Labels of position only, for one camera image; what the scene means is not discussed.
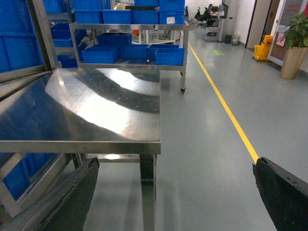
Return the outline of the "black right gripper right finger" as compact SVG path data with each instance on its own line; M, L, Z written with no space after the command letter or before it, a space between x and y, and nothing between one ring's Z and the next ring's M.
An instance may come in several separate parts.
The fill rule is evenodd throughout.
M256 185L278 231L308 229L308 184L267 158L253 165Z

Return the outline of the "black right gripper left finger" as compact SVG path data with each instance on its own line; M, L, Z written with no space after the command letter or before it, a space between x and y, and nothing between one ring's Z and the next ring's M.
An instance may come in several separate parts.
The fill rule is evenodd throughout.
M81 231L93 199L99 161L88 159L29 208L1 225L2 231Z

